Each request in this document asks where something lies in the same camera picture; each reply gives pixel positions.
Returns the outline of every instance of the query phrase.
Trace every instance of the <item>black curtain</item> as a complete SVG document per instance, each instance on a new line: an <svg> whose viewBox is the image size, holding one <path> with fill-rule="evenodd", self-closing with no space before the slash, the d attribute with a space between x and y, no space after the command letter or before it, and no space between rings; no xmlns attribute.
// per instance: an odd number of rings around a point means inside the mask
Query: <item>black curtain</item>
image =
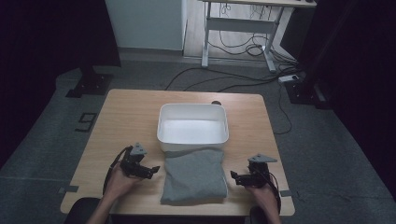
<svg viewBox="0 0 396 224"><path fill-rule="evenodd" d="M105 1L0 1L1 165L83 64L120 66Z"/></svg>
<svg viewBox="0 0 396 224"><path fill-rule="evenodd" d="M396 198L396 4L321 0L300 61Z"/></svg>

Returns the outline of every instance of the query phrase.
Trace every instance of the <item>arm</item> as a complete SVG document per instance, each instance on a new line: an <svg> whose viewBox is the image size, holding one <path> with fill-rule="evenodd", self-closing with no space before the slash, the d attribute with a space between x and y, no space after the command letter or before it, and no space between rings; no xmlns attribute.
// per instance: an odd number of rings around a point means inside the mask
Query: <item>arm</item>
<svg viewBox="0 0 396 224"><path fill-rule="evenodd" d="M120 164L117 163L111 172L105 195L99 202L87 224L105 223L113 203L141 180L141 178L125 176L120 168Z"/></svg>
<svg viewBox="0 0 396 224"><path fill-rule="evenodd" d="M253 194L259 207L264 211L269 224L280 224L280 216L277 211L277 202L271 187L266 184L262 188L246 187Z"/></svg>

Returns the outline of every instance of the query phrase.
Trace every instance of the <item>black cable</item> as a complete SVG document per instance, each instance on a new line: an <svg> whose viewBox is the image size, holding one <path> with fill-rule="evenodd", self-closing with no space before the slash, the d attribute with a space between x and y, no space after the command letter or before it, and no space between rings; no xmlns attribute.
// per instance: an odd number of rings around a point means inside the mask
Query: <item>black cable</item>
<svg viewBox="0 0 396 224"><path fill-rule="evenodd" d="M214 80L218 80L218 79L224 79L224 78L236 78L236 79L241 79L241 80L248 80L248 78L242 78L242 77L214 77L214 78L210 78L210 79L208 79L208 80L204 80L204 81L200 81L200 82L194 83L194 84L188 86L188 87L187 87L186 89L184 89L183 91L186 91L186 90L188 90L189 88L194 87L194 86L197 86L197 85L202 84L202 83L206 83L206 82L214 81Z"/></svg>
<svg viewBox="0 0 396 224"><path fill-rule="evenodd" d="M175 76L172 78L172 80L169 82L169 84L165 87L165 91L167 91L167 90L169 89L169 87L172 85L172 83L173 83L178 77L180 77L181 75L183 75L183 73L188 72L188 71L190 71L190 70L201 70L201 69L203 69L203 68L202 68L202 67L193 67L193 68L188 68L188 69L185 69L185 70L179 72L177 75L175 75Z"/></svg>
<svg viewBox="0 0 396 224"><path fill-rule="evenodd" d="M219 90L218 92L225 91L225 90L228 90L228 89L234 88L234 87L246 87L246 86L249 87L249 86L260 86L260 85L268 84L268 83L270 83L270 82L272 82L274 80L277 80L279 78L279 75L280 75L280 73L276 74L274 77L270 77L268 79L261 79L260 83L232 85L232 86L223 88L223 89Z"/></svg>
<svg viewBox="0 0 396 224"><path fill-rule="evenodd" d="M264 80L263 78L255 78L255 77L241 76L241 75L237 75L237 74L233 74L233 73L229 73L229 72L223 72L223 71L214 70L214 69L209 69L209 68L207 68L206 70L207 70L207 71L210 71L210 72L214 72L214 73L220 73L220 74L224 74L224 75L230 75L230 76L233 76L233 77L245 77L245 78L248 78L248 79L250 79L250 80L256 80L256 81L263 81L263 80Z"/></svg>
<svg viewBox="0 0 396 224"><path fill-rule="evenodd" d="M291 120L290 120L288 114L285 112L285 110L284 110L283 107L282 107L282 104L280 103L280 102L281 102L281 99L282 99L282 85L281 85L279 82L278 82L277 84L279 84L279 99L278 99L278 101L277 101L277 104L278 104L278 106L279 106L280 111L282 111L282 113L285 115L285 117L286 117L286 119L288 120L289 125L290 125L289 128L288 128L285 132L281 132L281 133L276 133L276 132L274 132L274 134L281 135L281 134L284 134L284 133L289 133L289 132L291 131L293 125L292 125L292 123L291 123Z"/></svg>
<svg viewBox="0 0 396 224"><path fill-rule="evenodd" d="M259 17L259 20L261 20L262 19L262 16L264 15L264 14L262 14L262 13L260 13L260 17Z"/></svg>
<svg viewBox="0 0 396 224"><path fill-rule="evenodd" d="M275 58L277 61L279 61L279 62L289 63L289 64L292 64L292 65L297 64L297 62L295 62L295 61L288 60L288 59L286 59L286 58L284 58L284 57L278 55L276 51L271 50L271 52L273 53L274 58Z"/></svg>
<svg viewBox="0 0 396 224"><path fill-rule="evenodd" d="M228 54L231 54L231 55L240 55L240 54L246 53L246 51L237 52L237 53L232 53L232 52L230 52L230 51L228 51L228 50L226 50L226 49L222 49L221 47L218 47L218 46L216 46L216 45L211 44L209 41L207 41L207 43L208 43L210 46L212 46L213 48L215 48L215 49L221 49L222 51L224 51L224 52L226 52L226 53L228 53Z"/></svg>
<svg viewBox="0 0 396 224"><path fill-rule="evenodd" d="M228 6L228 3L220 3L219 13L225 14L227 17L229 17L227 11L230 10L231 10L231 6Z"/></svg>
<svg viewBox="0 0 396 224"><path fill-rule="evenodd" d="M116 157L116 159L110 164L110 167L108 167L108 171L107 171L106 178L105 178L105 183L103 184L103 194L104 194L104 195L105 195L106 188L107 188L107 182L108 182L108 180L109 180L110 177L111 177L111 172L113 172L114 166L116 166L117 162L119 162L119 159L120 159L122 153L124 153L125 151L126 151L126 148L123 149L123 150L120 152L120 154Z"/></svg>
<svg viewBox="0 0 396 224"><path fill-rule="evenodd" d="M274 178L274 180L275 180L275 182L276 182L276 186L275 186L274 183L271 181L271 179L268 179L264 174L262 174L262 173L260 172L260 170L254 168L254 167L253 167L253 169L254 169L257 173L259 173L259 174L262 176L262 178L264 178L264 180L267 182L267 184L270 186L270 188L271 188L271 190L272 190L272 192L274 193L274 196L275 196L275 198L276 198L276 202L277 202L277 211L278 211L278 213L280 213L280 208L281 208L282 204L281 204L281 201L280 201L279 185L277 184L276 177L275 177L272 173L268 172L268 174L270 174L270 175Z"/></svg>
<svg viewBox="0 0 396 224"><path fill-rule="evenodd" d="M257 43L254 41L254 38L257 38L257 37L263 38L265 41L266 41L267 39L266 39L266 37L263 36L263 35L256 35L256 34L253 34L253 38L251 39L251 41L253 42L253 44L255 44L255 45L260 45L260 47L262 47L261 44L257 44Z"/></svg>
<svg viewBox="0 0 396 224"><path fill-rule="evenodd" d="M260 53L256 53L256 54L251 53L250 52L251 49L258 49L260 51ZM253 56L253 57L258 57L263 54L262 46L256 45L256 44L247 45L247 47L245 48L245 51L248 55Z"/></svg>
<svg viewBox="0 0 396 224"><path fill-rule="evenodd" d="M296 63L297 63L297 60L295 60L295 59L293 59L293 58L291 58L291 57L289 57L289 56L286 56L286 55L284 55L284 54L281 54L281 53L277 52L277 51L274 50L274 49L270 49L270 50L271 50L271 52L273 52L273 53L279 55L280 57L286 58L286 59L288 59L288 60L290 60L290 61L292 61L292 62L296 62Z"/></svg>
<svg viewBox="0 0 396 224"><path fill-rule="evenodd" d="M224 47L230 48L230 49L232 49L232 48L239 48L239 47L245 46L245 45L250 41L250 39L251 39L251 38L250 38L247 42L245 42L245 43L243 43L243 44L240 44L240 45L228 46L228 45L224 44L224 41L222 40L221 31L219 31L219 36L220 36L221 44L222 44Z"/></svg>

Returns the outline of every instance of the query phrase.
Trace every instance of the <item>human hand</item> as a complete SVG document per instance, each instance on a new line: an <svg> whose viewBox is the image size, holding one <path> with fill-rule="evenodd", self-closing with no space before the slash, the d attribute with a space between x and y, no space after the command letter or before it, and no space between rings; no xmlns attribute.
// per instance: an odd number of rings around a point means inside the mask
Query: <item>human hand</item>
<svg viewBox="0 0 396 224"><path fill-rule="evenodd" d="M268 223L281 223L277 209L276 197L269 184L265 184L259 189L256 187L248 186L246 186L245 189L254 196L259 207L262 209L265 216L267 217Z"/></svg>
<svg viewBox="0 0 396 224"><path fill-rule="evenodd" d="M126 176L120 168L120 163L118 162L111 172L111 177L108 180L104 197L108 197L109 199L115 201L120 196L130 191L131 188L140 181L142 181L142 178L136 176Z"/></svg>

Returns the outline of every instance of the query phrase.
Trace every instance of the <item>power strip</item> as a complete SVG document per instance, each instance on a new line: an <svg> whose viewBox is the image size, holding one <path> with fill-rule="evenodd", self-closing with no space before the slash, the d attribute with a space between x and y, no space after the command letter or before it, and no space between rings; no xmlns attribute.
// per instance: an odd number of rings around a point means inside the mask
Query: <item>power strip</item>
<svg viewBox="0 0 396 224"><path fill-rule="evenodd" d="M291 75L291 76L285 76L285 77L279 77L277 79L278 82L282 83L282 82L287 82L287 81L296 81L298 80L299 77L296 75Z"/></svg>

